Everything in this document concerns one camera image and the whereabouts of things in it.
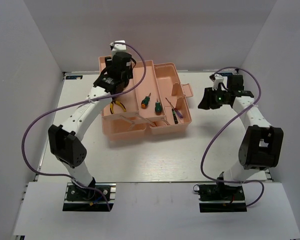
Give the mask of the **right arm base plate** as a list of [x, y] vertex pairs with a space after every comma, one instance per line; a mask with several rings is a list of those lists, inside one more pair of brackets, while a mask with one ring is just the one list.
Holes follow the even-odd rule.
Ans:
[[199, 196], [201, 213], [239, 213], [246, 212], [246, 200], [242, 186], [229, 186], [223, 182], [193, 186]]

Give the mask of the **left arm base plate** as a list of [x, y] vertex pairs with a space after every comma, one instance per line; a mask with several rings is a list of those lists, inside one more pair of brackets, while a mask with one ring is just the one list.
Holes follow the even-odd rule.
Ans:
[[[116, 184], [95, 184], [106, 197], [110, 210], [115, 201]], [[109, 212], [108, 205], [98, 191], [81, 189], [73, 183], [68, 183], [63, 201], [63, 212]]]

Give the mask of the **green orange-capped stubby screwdriver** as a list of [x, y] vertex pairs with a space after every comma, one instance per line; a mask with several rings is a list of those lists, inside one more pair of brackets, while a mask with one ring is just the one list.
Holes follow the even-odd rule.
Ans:
[[142, 109], [146, 109], [147, 108], [150, 99], [151, 99], [151, 93], [149, 93], [148, 95], [146, 95], [145, 98], [141, 101], [141, 108]]

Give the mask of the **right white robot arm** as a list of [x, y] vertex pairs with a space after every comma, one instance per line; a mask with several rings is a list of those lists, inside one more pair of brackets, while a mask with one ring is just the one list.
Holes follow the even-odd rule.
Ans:
[[247, 181], [252, 175], [275, 168], [280, 159], [284, 132], [272, 126], [260, 112], [254, 95], [244, 89], [241, 74], [229, 75], [227, 82], [221, 74], [209, 77], [213, 85], [204, 90], [199, 109], [215, 110], [229, 105], [238, 115], [245, 135], [238, 150], [238, 160], [227, 171], [222, 172], [215, 188], [216, 195], [226, 200], [234, 193], [234, 187]]

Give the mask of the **purple-handled small screwdriver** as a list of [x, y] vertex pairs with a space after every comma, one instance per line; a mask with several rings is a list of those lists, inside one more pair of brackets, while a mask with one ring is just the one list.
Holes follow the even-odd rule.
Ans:
[[177, 110], [176, 107], [174, 107], [172, 105], [172, 103], [168, 100], [168, 98], [165, 98], [167, 100], [167, 102], [169, 103], [169, 105], [172, 107], [172, 109], [175, 111], [175, 113], [177, 114], [177, 116], [180, 118], [180, 119], [183, 119], [183, 115], [181, 114], [181, 112], [179, 110]]

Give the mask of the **pink plastic toolbox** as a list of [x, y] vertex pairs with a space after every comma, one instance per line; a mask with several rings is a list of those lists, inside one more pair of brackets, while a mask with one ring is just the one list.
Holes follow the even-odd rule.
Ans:
[[151, 60], [132, 64], [135, 89], [106, 106], [101, 115], [103, 134], [111, 141], [185, 131], [192, 122], [187, 99], [190, 84], [182, 84], [174, 63]]

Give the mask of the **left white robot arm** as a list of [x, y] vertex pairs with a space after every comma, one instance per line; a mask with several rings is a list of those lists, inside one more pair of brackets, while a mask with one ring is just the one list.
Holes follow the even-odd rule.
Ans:
[[82, 144], [84, 135], [95, 118], [102, 110], [117, 101], [116, 95], [122, 93], [133, 78], [132, 63], [136, 61], [125, 50], [105, 58], [105, 68], [93, 83], [86, 99], [86, 104], [80, 104], [75, 112], [59, 126], [52, 125], [48, 129], [51, 153], [67, 169], [76, 184], [78, 193], [89, 200], [95, 196], [95, 179], [89, 173], [84, 162], [87, 150]]

